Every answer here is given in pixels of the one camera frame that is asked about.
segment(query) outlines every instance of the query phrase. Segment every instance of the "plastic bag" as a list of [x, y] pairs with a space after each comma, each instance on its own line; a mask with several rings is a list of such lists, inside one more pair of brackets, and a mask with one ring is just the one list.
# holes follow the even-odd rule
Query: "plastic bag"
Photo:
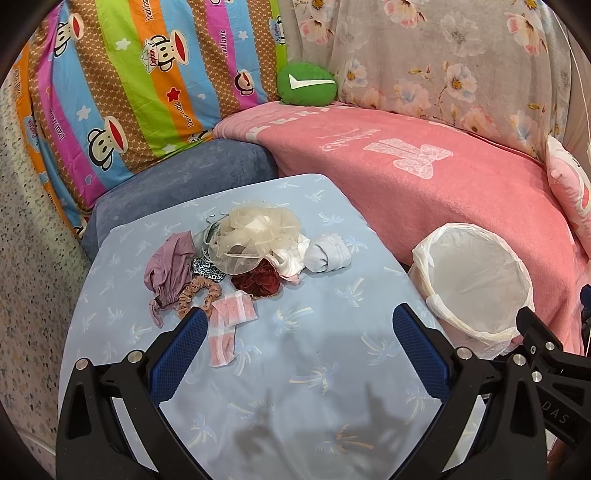
[[413, 250], [408, 273], [455, 347], [493, 359], [519, 335], [515, 317], [534, 309], [524, 263], [500, 236], [469, 223], [448, 223]]

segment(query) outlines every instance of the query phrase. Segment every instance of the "green pillow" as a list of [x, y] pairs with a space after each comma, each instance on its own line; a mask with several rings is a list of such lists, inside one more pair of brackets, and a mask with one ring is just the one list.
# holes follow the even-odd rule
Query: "green pillow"
[[335, 78], [311, 63], [290, 63], [277, 75], [277, 93], [290, 105], [326, 106], [336, 90]]

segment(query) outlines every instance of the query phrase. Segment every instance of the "brown scrunchie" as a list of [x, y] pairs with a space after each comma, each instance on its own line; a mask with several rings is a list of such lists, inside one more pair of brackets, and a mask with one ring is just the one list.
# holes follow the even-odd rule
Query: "brown scrunchie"
[[211, 316], [213, 309], [212, 303], [222, 294], [222, 288], [218, 283], [215, 283], [208, 278], [198, 276], [192, 279], [178, 296], [177, 313], [179, 318], [182, 319], [187, 314], [187, 312], [191, 309], [193, 297], [204, 287], [209, 289], [209, 293], [203, 300], [203, 305], [201, 305], [199, 308], [205, 312], [207, 318]]

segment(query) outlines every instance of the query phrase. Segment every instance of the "pink blanket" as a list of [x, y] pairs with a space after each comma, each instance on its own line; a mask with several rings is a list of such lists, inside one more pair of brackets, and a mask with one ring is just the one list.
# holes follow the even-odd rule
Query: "pink blanket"
[[401, 262], [448, 222], [497, 233], [530, 272], [538, 316], [566, 351], [582, 353], [589, 259], [532, 158], [442, 124], [345, 105], [266, 103], [226, 118], [214, 136], [267, 147], [286, 176], [326, 175]]

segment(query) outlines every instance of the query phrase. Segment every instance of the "laundry basket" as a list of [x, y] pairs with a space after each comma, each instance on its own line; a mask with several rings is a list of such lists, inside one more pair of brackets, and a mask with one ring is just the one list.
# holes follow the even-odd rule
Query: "laundry basket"
[[454, 346], [478, 357], [503, 353], [519, 332], [517, 311], [534, 311], [524, 263], [500, 236], [468, 223], [448, 223], [413, 250], [409, 276]]

